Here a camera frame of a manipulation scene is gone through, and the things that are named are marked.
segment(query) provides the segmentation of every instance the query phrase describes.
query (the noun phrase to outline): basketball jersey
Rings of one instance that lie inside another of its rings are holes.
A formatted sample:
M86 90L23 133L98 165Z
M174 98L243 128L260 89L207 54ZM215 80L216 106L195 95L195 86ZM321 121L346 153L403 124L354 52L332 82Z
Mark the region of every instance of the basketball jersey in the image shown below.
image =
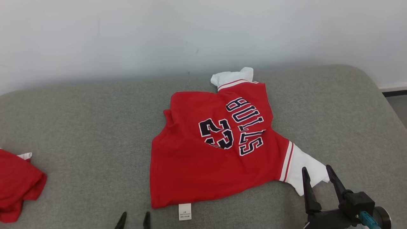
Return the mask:
M153 208L215 200L268 181L290 183L303 195L302 167L311 185L328 182L325 166L271 128L265 84L253 69L212 76L218 93L177 92L153 139Z

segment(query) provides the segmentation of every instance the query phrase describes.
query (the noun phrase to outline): white label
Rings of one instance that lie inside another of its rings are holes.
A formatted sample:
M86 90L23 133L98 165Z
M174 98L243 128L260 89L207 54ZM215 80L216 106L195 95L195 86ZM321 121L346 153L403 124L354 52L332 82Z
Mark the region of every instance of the white label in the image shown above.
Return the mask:
M192 219L191 204L178 205L179 220Z

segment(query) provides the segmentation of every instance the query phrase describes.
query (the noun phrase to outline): red jersey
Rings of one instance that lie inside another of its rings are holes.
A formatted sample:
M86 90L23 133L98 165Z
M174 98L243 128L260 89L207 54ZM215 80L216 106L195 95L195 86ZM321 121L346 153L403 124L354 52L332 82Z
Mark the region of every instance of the red jersey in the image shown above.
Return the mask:
M0 222L17 221L24 200L36 200L47 176L30 164L32 153L14 155L0 148Z
M166 125L153 139L153 208L214 200L268 181L303 195L302 167L312 186L329 181L325 166L271 128L265 84L253 69L212 76L218 93L177 92L164 110Z

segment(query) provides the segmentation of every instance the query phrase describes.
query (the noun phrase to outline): gray couch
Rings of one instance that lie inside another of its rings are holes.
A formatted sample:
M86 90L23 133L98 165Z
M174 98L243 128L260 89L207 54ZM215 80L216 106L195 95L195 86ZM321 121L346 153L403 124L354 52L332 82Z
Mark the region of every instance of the gray couch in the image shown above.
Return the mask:
M127 211L126 228L302 228L304 200L278 181L215 201L152 210L151 140L176 91L216 88L210 75L51 86L0 97L0 147L33 152L48 175L37 201L26 201L3 229L112 229ZM407 225L407 131L371 79L350 66L261 71L275 131L330 164L347 188L365 191L388 210L393 228ZM337 208L332 184L314 188L324 209Z

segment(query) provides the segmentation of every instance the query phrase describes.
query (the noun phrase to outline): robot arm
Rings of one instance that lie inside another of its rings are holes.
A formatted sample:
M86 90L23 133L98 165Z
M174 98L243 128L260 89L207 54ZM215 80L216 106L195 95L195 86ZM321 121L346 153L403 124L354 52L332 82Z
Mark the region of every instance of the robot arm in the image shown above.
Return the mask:
M304 229L346 229L358 224L369 229L391 229L390 216L384 208L375 207L375 202L364 192L353 193L345 189L330 165L326 166L326 170L335 187L339 208L322 211L312 191L308 171L303 167L305 212L308 214Z

